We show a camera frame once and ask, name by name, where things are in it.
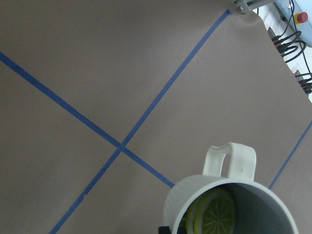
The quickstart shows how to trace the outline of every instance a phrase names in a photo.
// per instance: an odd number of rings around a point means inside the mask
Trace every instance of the white mug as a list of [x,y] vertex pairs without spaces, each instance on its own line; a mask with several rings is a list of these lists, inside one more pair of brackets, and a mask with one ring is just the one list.
[[[228,177],[221,177],[223,160],[231,155]],[[211,146],[202,175],[182,179],[169,192],[164,205],[164,225],[176,234],[191,203],[204,192],[222,185],[236,205],[234,234],[298,234],[284,203],[269,189],[254,182],[256,154],[253,148],[229,142]]]

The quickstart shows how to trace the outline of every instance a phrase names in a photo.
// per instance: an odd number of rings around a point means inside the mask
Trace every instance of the metal bracket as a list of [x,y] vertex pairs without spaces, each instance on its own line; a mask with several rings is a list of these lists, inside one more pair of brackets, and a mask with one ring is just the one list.
[[275,0],[236,0],[234,3],[239,11],[244,15],[260,6],[264,6],[274,1]]

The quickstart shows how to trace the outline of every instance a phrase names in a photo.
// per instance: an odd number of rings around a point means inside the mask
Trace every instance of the blue tape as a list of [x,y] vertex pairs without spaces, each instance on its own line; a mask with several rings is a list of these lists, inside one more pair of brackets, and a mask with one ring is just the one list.
[[42,84],[39,80],[34,78],[32,75],[30,75],[28,72],[26,72],[23,68],[21,68],[16,63],[14,63],[10,58],[8,58],[2,52],[0,52],[0,60],[5,65],[7,65],[9,68],[11,68],[14,72],[16,72],[21,77],[23,77],[26,81],[31,83],[33,86],[35,86],[37,89],[39,89],[45,95],[47,95],[50,99],[52,99],[54,102],[56,102],[62,108],[64,108],[66,111],[71,113],[74,117],[79,119],[82,123],[87,125],[93,131],[95,131],[97,134],[99,134],[101,137],[103,137],[105,140],[107,140],[109,143],[111,143],[115,147],[118,147],[120,145],[120,143],[118,141],[116,141],[113,137],[111,137],[104,130],[102,130],[97,125],[95,125],[91,120],[89,120],[85,116],[81,115],[74,107],[72,107],[66,101],[61,99],[57,94],[55,94],[53,91],[48,89],[44,84]]
[[285,169],[286,165],[289,163],[289,161],[291,160],[293,154],[296,152],[298,146],[300,145],[300,143],[302,142],[303,138],[306,136],[306,134],[308,133],[309,129],[312,126],[312,121],[310,122],[310,124],[308,125],[308,127],[306,128],[306,130],[304,131],[304,133],[302,134],[302,136],[300,137],[299,141],[297,142],[297,144],[294,146],[294,148],[292,149],[290,155],[287,157],[287,159],[285,160],[284,164],[282,165],[282,167],[279,169],[279,171],[277,172],[275,178],[273,179],[272,183],[269,186],[269,189],[272,189],[272,187],[274,186],[274,184],[276,183],[277,179],[280,177],[280,175],[282,174],[283,170]]
[[51,98],[53,101],[55,101],[61,107],[63,107],[66,111],[71,113],[73,116],[75,116],[77,119],[79,119],[85,125],[87,125],[89,128],[94,130],[96,133],[98,133],[100,136],[102,136],[108,142],[110,142],[115,147],[117,147],[117,149],[111,155],[109,160],[105,163],[105,165],[101,168],[101,170],[96,174],[96,176],[91,180],[91,182],[84,189],[84,191],[79,195],[79,197],[71,205],[71,207],[68,209],[68,211],[65,213],[65,215],[61,218],[61,220],[52,229],[50,234],[55,234],[58,232],[58,230],[62,227],[62,225],[65,223],[65,221],[68,219],[68,217],[75,211],[75,209],[78,207],[78,205],[83,201],[84,196],[87,195],[92,190],[92,188],[96,185],[98,180],[103,176],[103,174],[106,172],[106,170],[109,168],[109,166],[114,162],[114,160],[117,158],[117,156],[122,151],[124,151],[127,156],[132,158],[135,162],[137,162],[139,165],[141,165],[146,170],[151,172],[157,178],[164,181],[168,186],[170,186],[170,187],[174,186],[174,184],[172,182],[170,182],[167,178],[165,178],[163,175],[161,175],[159,172],[157,172],[154,168],[152,168],[150,165],[148,165],[146,162],[144,162],[138,156],[133,154],[130,150],[126,149],[125,146],[129,143],[129,141],[132,139],[132,137],[135,135],[135,133],[141,127],[143,122],[147,119],[147,117],[152,112],[152,110],[157,106],[157,104],[160,102],[160,100],[163,98],[163,96],[167,93],[167,91],[172,86],[172,84],[175,82],[175,80],[183,72],[183,70],[186,68],[186,66],[191,62],[191,60],[196,55],[196,53],[200,50],[200,48],[203,46],[203,44],[207,41],[207,39],[211,36],[211,34],[216,30],[216,28],[223,22],[223,20],[229,14],[232,14],[232,12],[230,10],[227,10],[226,12],[224,12],[220,16],[220,18],[213,24],[213,26],[208,30],[208,32],[203,36],[203,38],[199,41],[199,43],[195,46],[195,48],[191,51],[191,53],[183,61],[183,63],[176,70],[176,72],[173,74],[173,76],[169,79],[169,81],[166,83],[166,85],[163,87],[163,89],[160,91],[160,93],[154,99],[152,104],[147,108],[147,110],[144,112],[142,117],[138,120],[138,122],[135,124],[135,126],[132,128],[130,133],[126,136],[126,138],[123,140],[123,142],[121,144],[119,144],[118,141],[116,141],[114,138],[112,138],[110,135],[108,135],[106,132],[104,132],[102,129],[100,129],[98,126],[96,126],[88,118],[86,118],[83,115],[81,115],[80,113],[78,113],[67,102],[65,102],[63,99],[61,99],[59,96],[57,96],[54,92],[52,92],[50,89],[48,89],[46,86],[44,86],[42,83],[40,83],[37,79],[35,79],[30,74],[28,74],[25,70],[23,70],[21,67],[19,67],[17,64],[15,64],[13,61],[11,61],[7,56],[5,56],[3,53],[0,52],[0,59],[4,64],[6,64],[8,67],[10,67],[13,71],[15,71],[17,74],[19,74],[25,80],[30,82],[32,85],[34,85],[36,88],[38,88],[44,94],[46,94],[49,98]]
[[216,28],[223,22],[223,20],[230,13],[231,12],[229,10],[226,10],[226,12],[224,12],[222,14],[222,16],[220,16],[220,18],[213,24],[213,26],[203,36],[203,38],[199,41],[199,43],[195,46],[195,48],[190,52],[190,54],[182,62],[182,64],[179,66],[179,68],[176,70],[176,72],[172,75],[172,77],[169,79],[169,81],[166,83],[166,85],[162,88],[162,90],[159,92],[159,94],[156,96],[156,98],[153,100],[153,102],[147,108],[147,110],[144,112],[144,114],[141,116],[141,118],[137,121],[135,126],[131,129],[130,133],[126,136],[126,138],[123,140],[121,145],[116,149],[116,152],[121,152],[121,149],[124,148],[129,143],[131,138],[135,135],[135,133],[141,127],[143,122],[147,119],[147,117],[150,115],[150,113],[153,111],[153,109],[157,106],[157,104],[160,102],[160,100],[164,97],[164,95],[167,93],[167,91],[172,86],[172,84],[176,81],[176,79],[179,77],[179,75],[183,72],[183,70],[186,68],[186,66],[191,62],[191,60],[194,58],[196,53],[200,50],[200,48],[204,45],[204,43],[211,36],[211,34],[216,30]]
[[[122,143],[117,147],[117,149],[114,151],[112,156],[110,157],[110,160],[113,162],[117,156],[125,150],[125,146],[129,143],[131,138],[135,135],[135,133],[138,131],[138,129],[141,127],[143,122],[147,119],[149,114],[152,112],[152,110],[156,107],[156,105],[160,102],[160,100],[163,98],[163,96],[166,94],[166,92],[169,90],[169,88],[172,86],[174,81],[179,77],[179,75],[182,73],[182,71],[185,69],[185,67],[191,62],[192,58],[196,55],[196,53],[200,50],[200,48],[203,46],[203,44],[207,41],[207,39],[210,37],[210,35],[216,30],[216,28],[223,22],[223,20],[229,15],[231,12],[227,10],[222,14],[222,16],[213,24],[213,26],[208,30],[208,32],[203,36],[203,38],[199,41],[199,43],[195,46],[195,48],[191,51],[191,53],[186,57],[186,59],[183,61],[183,63],[180,65],[180,67],[176,70],[176,72],[173,74],[173,76],[169,79],[169,81],[166,83],[166,85],[163,87],[163,89],[160,91],[160,93],[156,96],[152,104],[147,108],[147,110],[144,112],[142,117],[137,121],[135,126],[132,128],[130,133],[126,136],[126,138],[122,141]],[[150,171],[152,174],[159,176],[160,174],[154,170],[152,167],[150,167],[147,163],[145,163],[143,160],[139,160],[137,156],[134,154],[130,154],[130,151],[125,150],[130,158],[132,158],[134,161],[139,163],[141,166],[143,166],[145,169]],[[76,199],[74,204],[70,207],[70,209],[66,212],[66,214],[62,217],[62,219],[58,222],[58,224],[54,227],[54,229],[50,232],[50,234],[55,234],[61,226],[64,224],[66,219],[75,211],[77,206],[82,202],[83,196],[85,196],[90,190],[94,187],[94,185],[97,183],[97,181],[102,177],[102,175],[105,173],[106,169],[103,170],[103,168],[97,173],[96,177],[93,178],[93,180],[90,182],[90,184],[87,186],[87,188],[83,191],[83,193]],[[169,186],[174,186],[172,182],[168,182]]]
[[170,180],[168,180],[166,177],[164,177],[161,173],[156,171],[153,167],[151,167],[149,164],[144,162],[141,158],[136,156],[134,153],[132,153],[130,150],[125,148],[123,152],[132,160],[137,162],[139,165],[141,165],[143,168],[145,168],[147,171],[149,171],[151,174],[156,176],[158,179],[160,179],[162,182],[167,184],[170,188],[174,187],[175,184],[173,184]]
[[[52,92],[50,89],[48,89],[45,85],[43,85],[40,81],[38,81],[36,78],[31,76],[29,73],[27,73],[24,69],[22,69],[20,66],[18,66],[16,63],[14,63],[10,58],[8,58],[6,55],[4,55],[2,52],[0,52],[0,60],[7,65],[9,68],[11,68],[14,72],[19,74],[22,78],[27,80],[29,83],[34,85],[36,88],[38,88],[41,92],[43,92],[45,95],[47,95],[50,99],[55,101],[58,105],[63,107],[66,111],[71,113],[73,116],[75,116],[78,120],[80,120],[82,123],[87,125],[90,129],[92,129],[94,132],[98,133],[101,137],[103,137],[105,140],[110,142],[115,147],[118,147],[120,143],[114,139],[112,136],[110,136],[108,133],[106,133],[104,130],[99,128],[97,125],[95,125],[92,121],[90,121],[85,116],[81,115],[76,111],[75,108],[73,108],[71,105],[69,105],[66,101],[61,99],[58,95],[56,95],[54,92]],[[154,176],[156,176],[158,179],[163,181],[165,184],[167,184],[170,187],[173,187],[174,184],[168,180],[166,177],[164,177],[162,174],[160,174],[158,171],[156,171],[153,167],[145,163],[141,158],[136,156],[134,153],[132,153],[127,148],[123,149],[123,152],[130,158],[132,158],[135,162],[137,162],[139,165],[143,166],[147,171],[152,173]],[[56,226],[53,228],[53,230],[50,233],[56,233],[60,227],[64,224],[64,222],[67,220],[67,218],[74,212],[76,207],[83,201],[83,197],[89,193],[89,191],[94,187],[96,182],[100,179],[100,177],[106,172],[106,170],[110,167],[110,165],[114,162],[117,155],[111,156],[108,161],[105,163],[105,165],[101,168],[101,170],[97,173],[97,175],[93,178],[93,180],[89,183],[88,187],[85,188],[85,190],[80,194],[80,196],[76,199],[76,201],[72,204],[72,206],[68,209],[68,211],[65,213],[65,215],[60,219],[60,221],[56,224]]]

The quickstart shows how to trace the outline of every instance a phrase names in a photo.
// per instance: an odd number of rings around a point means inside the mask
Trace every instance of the red emergency stop button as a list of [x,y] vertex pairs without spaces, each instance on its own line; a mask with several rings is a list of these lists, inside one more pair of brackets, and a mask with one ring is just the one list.
[[296,24],[302,24],[308,21],[308,14],[307,12],[297,13],[295,15],[295,22]]

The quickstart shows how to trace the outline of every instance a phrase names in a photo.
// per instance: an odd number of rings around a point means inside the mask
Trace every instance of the black object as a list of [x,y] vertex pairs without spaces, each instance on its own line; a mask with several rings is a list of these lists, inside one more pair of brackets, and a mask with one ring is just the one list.
[[[159,227],[158,228],[158,234],[171,234],[170,228],[168,226]],[[186,229],[182,228],[182,227],[178,227],[177,234],[187,234]]]
[[185,228],[182,228],[182,227],[179,227],[179,228],[177,229],[177,234],[187,234],[187,233],[186,233],[186,229],[185,229]]
[[158,234],[171,234],[169,226],[166,227],[159,227]]

